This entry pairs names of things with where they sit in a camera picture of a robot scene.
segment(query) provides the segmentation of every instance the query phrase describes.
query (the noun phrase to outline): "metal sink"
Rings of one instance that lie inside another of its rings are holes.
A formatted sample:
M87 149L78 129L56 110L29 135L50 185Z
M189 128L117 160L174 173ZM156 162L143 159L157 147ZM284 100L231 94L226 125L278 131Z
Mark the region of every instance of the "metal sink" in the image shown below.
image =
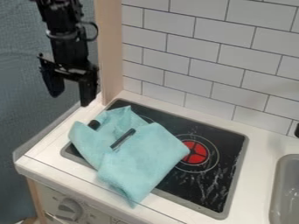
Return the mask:
M277 163L269 218L271 224L299 223L299 155Z

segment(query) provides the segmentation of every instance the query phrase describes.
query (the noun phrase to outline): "red burner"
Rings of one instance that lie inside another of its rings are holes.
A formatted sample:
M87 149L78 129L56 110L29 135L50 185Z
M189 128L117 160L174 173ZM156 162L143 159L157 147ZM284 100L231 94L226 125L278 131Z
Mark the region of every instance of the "red burner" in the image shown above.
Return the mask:
M200 165L208 159L208 151L204 145L194 141L183 141L190 149L190 154L183 158L183 161L190 165Z

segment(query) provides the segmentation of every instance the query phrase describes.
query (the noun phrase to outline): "tile backsplash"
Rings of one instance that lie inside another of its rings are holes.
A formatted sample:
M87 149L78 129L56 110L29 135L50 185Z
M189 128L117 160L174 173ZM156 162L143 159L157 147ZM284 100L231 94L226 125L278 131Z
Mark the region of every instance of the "tile backsplash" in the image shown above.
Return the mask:
M125 89L294 136L298 0L122 0Z

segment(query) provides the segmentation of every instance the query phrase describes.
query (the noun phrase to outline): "blue cloth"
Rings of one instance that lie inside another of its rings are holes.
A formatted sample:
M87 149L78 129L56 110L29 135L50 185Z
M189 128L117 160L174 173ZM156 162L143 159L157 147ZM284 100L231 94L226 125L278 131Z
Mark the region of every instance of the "blue cloth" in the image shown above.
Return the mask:
M98 170L98 177L128 199L134 207L190 151L158 123L147 124L130 107L106 111L96 117L102 126L94 131L74 124L70 139ZM136 133L116 150L109 146L129 129Z
M68 137L82 157L96 170L100 169L104 154L112 151L111 144L128 130L148 124L135 114L130 106L105 110L94 120L101 124L97 130L84 123L75 122Z

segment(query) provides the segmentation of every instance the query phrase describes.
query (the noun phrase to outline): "black cooktop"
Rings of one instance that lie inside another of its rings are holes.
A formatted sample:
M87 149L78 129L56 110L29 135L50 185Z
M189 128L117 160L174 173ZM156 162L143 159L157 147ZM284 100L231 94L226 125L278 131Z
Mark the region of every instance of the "black cooktop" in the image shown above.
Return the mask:
M205 214L225 218L228 215L226 206L230 204L227 201L232 200L236 181L232 183L236 168L240 169L239 160L244 155L243 144L246 138L129 101L117 100L108 110L128 105L148 123L163 125L191 150L153 193L199 212L205 207ZM72 154L80 155L73 147L69 150L73 151Z

